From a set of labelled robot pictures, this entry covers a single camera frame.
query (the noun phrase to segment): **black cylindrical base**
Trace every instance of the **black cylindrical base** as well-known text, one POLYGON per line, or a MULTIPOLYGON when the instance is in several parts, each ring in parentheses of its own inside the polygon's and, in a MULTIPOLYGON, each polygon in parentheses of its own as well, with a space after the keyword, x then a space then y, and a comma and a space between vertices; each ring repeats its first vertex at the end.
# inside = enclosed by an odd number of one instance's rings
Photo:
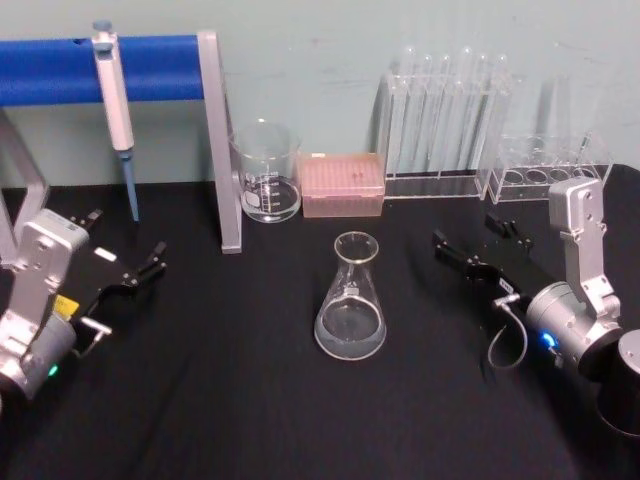
POLYGON ((598 395, 602 418, 616 430, 640 437, 640 330, 618 342, 611 372, 598 395))

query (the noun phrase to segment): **wall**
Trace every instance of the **wall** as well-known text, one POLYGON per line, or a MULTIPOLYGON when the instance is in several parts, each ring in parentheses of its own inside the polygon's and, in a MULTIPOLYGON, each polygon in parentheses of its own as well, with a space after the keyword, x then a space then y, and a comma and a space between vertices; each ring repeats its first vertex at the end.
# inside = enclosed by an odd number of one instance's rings
MULTIPOLYGON (((533 131, 541 85, 571 78, 572 129, 596 127, 640 168, 640 4, 633 0, 12 0, 3 39, 79 37, 109 18, 122 35, 219 32, 232 121, 286 123, 307 151, 366 147, 378 80, 403 45, 506 53, 525 78, 507 124, 533 131)), ((120 181, 101 106, 9 112, 53 184, 120 181)), ((134 104, 141 182, 208 175, 200 102, 134 104)), ((16 183, 0 164, 0 183, 16 183)))

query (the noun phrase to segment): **glass beaker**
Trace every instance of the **glass beaker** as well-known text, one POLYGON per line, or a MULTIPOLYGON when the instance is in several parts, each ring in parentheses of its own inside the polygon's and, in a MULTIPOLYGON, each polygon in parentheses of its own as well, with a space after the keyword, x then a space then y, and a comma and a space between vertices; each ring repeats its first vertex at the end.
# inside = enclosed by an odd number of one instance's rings
POLYGON ((387 327, 371 278, 378 242, 364 232, 336 238, 338 274, 316 318, 314 335, 320 347, 340 360, 361 360, 384 343, 387 327))
POLYGON ((239 159, 242 209, 254 220, 282 222, 300 209, 296 161, 300 141, 283 125, 258 122, 231 137, 239 159))

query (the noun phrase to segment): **yellow label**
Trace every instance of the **yellow label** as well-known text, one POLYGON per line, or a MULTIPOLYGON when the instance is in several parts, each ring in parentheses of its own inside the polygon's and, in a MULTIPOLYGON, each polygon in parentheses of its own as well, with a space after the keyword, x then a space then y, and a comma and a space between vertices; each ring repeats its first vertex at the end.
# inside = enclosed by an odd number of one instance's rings
POLYGON ((53 305, 53 310, 59 315, 69 319, 74 313, 76 313, 79 306, 80 304, 78 302, 74 302, 70 298, 58 295, 56 297, 56 302, 53 305))

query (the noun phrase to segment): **pink pipette tip box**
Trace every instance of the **pink pipette tip box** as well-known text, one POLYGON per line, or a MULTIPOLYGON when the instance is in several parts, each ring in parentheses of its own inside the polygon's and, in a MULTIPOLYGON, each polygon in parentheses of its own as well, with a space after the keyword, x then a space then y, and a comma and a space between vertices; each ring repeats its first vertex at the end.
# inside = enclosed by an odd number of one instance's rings
POLYGON ((375 153, 302 154, 299 173, 307 218, 382 214, 384 172, 375 153))

